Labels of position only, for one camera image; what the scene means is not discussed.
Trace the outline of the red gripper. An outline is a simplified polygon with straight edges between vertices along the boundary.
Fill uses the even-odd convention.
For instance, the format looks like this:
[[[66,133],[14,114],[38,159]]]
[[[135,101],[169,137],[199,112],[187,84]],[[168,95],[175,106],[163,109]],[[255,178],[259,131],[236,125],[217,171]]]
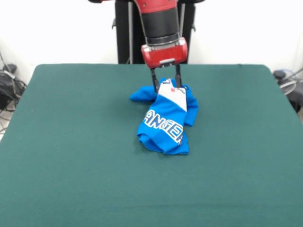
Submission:
[[[141,46],[141,52],[146,65],[151,69],[151,77],[155,93],[159,91],[159,81],[156,77],[155,68],[176,64],[175,81],[177,88],[182,87],[180,65],[187,59],[188,47],[185,38],[180,38],[174,43],[162,46]]]

